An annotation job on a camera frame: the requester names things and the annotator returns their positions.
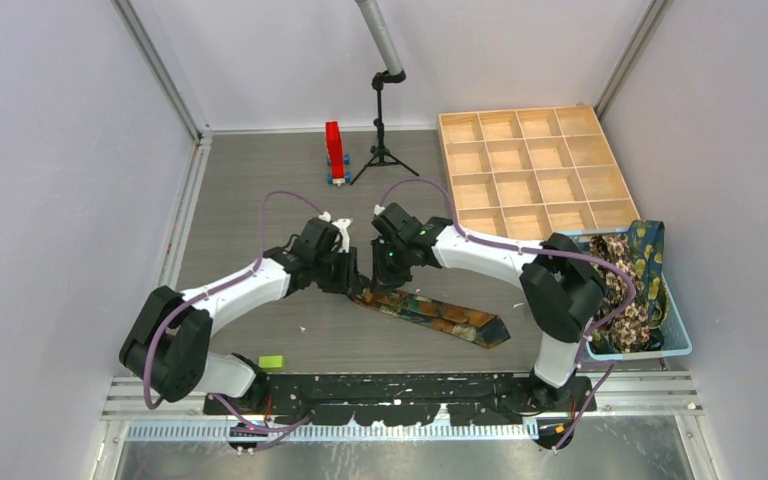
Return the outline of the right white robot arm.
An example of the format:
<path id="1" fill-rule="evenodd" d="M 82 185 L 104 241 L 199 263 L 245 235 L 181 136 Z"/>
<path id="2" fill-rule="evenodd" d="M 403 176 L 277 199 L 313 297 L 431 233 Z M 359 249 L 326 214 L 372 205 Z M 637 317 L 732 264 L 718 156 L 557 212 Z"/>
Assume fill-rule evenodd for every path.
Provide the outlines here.
<path id="1" fill-rule="evenodd" d="M 377 207 L 371 224 L 378 233 L 371 243 L 372 282 L 381 290 L 410 282 L 414 267 L 470 271 L 521 288 L 542 332 L 532 400 L 551 411 L 570 398 L 584 330 L 606 294 L 589 256 L 570 237 L 553 233 L 542 242 L 516 242 L 479 236 L 447 218 L 421 222 L 397 203 Z"/>

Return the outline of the blue tie yellow leaves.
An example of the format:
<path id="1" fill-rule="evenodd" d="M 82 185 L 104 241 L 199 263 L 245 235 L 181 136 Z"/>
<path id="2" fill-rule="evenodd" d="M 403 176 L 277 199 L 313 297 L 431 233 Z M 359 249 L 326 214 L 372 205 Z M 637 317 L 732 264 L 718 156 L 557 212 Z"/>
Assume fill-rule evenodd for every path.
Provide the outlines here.
<path id="1" fill-rule="evenodd" d="M 663 279 L 665 224 L 634 220 L 627 230 L 637 290 L 637 300 L 650 329 L 660 328 L 669 307 Z"/>

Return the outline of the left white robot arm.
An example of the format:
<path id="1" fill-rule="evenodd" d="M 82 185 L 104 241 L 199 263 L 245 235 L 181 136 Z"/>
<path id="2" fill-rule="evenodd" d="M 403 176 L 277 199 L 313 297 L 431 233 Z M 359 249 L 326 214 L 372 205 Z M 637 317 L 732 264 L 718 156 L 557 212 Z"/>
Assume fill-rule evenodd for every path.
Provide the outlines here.
<path id="1" fill-rule="evenodd" d="M 191 392 L 228 397 L 244 414 L 267 398 L 265 375 L 239 354 L 211 351 L 212 337 L 250 311 L 315 284 L 325 293 L 352 296 L 363 288 L 349 218 L 310 219 L 283 246 L 270 248 L 248 267 L 199 288 L 150 292 L 119 353 L 137 375 L 146 406 L 177 402 Z"/>

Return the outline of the grey pole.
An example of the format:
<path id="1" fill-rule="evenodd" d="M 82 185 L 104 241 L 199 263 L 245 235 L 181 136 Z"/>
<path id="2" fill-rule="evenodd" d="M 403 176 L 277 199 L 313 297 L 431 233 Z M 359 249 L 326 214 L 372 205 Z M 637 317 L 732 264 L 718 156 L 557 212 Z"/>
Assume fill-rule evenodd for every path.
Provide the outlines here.
<path id="1" fill-rule="evenodd" d="M 376 48 L 386 67 L 386 83 L 401 83 L 406 74 L 395 44 L 391 38 L 384 16 L 376 0 L 356 0 L 357 7 L 367 25 Z"/>

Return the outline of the red toy block truck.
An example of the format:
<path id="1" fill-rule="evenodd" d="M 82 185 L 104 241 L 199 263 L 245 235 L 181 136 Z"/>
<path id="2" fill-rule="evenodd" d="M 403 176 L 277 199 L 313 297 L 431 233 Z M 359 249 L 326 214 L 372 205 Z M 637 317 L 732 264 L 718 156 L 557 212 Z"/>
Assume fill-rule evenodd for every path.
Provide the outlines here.
<path id="1" fill-rule="evenodd" d="M 325 145 L 327 151 L 327 166 L 329 167 L 328 183 L 342 186 L 351 181 L 347 167 L 350 156 L 344 152 L 343 142 L 337 121 L 325 123 Z"/>

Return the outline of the wooden compartment tray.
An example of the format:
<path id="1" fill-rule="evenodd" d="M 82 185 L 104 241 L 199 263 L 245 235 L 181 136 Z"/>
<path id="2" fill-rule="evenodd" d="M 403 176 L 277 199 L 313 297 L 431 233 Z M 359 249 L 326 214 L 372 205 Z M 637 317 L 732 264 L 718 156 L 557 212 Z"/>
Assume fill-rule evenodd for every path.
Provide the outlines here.
<path id="1" fill-rule="evenodd" d="M 457 219 L 515 240 L 623 231 L 639 213 L 594 109 L 442 113 Z"/>

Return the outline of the black tripod stand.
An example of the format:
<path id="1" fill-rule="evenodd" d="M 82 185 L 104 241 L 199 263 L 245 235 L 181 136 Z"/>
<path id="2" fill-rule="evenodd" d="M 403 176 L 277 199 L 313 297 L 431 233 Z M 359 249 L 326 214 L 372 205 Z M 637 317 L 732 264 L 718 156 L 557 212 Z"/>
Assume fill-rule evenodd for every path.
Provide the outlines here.
<path id="1" fill-rule="evenodd" d="M 390 149 L 385 145 L 385 124 L 383 122 L 383 99 L 382 92 L 385 84 L 398 84 L 406 79 L 404 71 L 399 73 L 391 73 L 387 70 L 378 72 L 374 75 L 371 86 L 376 94 L 376 117 L 373 120 L 373 125 L 376 129 L 376 143 L 370 148 L 371 158 L 363 165 L 361 170 L 352 177 L 350 182 L 354 185 L 360 177 L 370 168 L 380 168 L 388 166 L 401 166 L 410 172 L 412 175 L 418 177 L 419 173 L 408 166 L 406 163 L 394 156 Z"/>

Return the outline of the lime green block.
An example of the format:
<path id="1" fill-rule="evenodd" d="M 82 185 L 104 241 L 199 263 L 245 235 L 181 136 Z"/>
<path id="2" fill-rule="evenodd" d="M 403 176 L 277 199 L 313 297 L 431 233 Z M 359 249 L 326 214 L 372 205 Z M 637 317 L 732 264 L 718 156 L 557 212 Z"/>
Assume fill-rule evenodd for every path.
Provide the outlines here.
<path id="1" fill-rule="evenodd" d="M 258 366 L 267 371 L 280 371 L 285 368 L 285 358 L 282 355 L 260 356 Z"/>

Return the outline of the light blue plastic basket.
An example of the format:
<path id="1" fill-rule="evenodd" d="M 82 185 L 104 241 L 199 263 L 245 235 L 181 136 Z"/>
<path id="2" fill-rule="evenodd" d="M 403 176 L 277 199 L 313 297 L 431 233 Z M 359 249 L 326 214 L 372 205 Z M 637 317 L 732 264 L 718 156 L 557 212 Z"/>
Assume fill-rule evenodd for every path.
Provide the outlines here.
<path id="1" fill-rule="evenodd" d="M 616 265 L 634 282 L 635 273 L 627 240 L 627 230 L 614 228 L 591 231 L 568 231 L 566 234 L 585 254 Z M 650 329 L 643 308 L 635 299 L 623 312 L 591 334 L 586 354 L 595 361 L 639 360 L 684 356 L 692 344 L 681 320 L 666 279 L 669 310 L 660 328 Z"/>

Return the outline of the aluminium front rail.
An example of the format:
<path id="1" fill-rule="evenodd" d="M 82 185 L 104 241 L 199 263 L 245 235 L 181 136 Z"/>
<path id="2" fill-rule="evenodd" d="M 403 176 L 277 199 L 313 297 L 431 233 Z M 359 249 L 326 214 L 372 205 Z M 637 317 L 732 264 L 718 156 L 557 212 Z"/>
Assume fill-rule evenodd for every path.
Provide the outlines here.
<path id="1" fill-rule="evenodd" d="M 569 441 L 589 419 L 703 414 L 684 372 L 584 372 L 569 396 L 542 406 L 523 373 L 272 374 L 260 400 L 193 392 L 150 410 L 134 378 L 116 379 L 102 410 L 133 441 L 270 442 Z"/>

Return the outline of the blue orange green tie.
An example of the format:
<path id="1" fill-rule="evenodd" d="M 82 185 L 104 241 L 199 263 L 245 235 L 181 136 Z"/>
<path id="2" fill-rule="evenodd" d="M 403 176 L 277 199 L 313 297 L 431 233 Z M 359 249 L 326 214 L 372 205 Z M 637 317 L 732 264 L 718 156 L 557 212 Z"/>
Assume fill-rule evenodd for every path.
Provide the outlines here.
<path id="1" fill-rule="evenodd" d="M 369 288 L 350 299 L 365 308 L 491 349 L 511 335 L 493 313 L 431 299 L 402 290 L 373 292 Z"/>

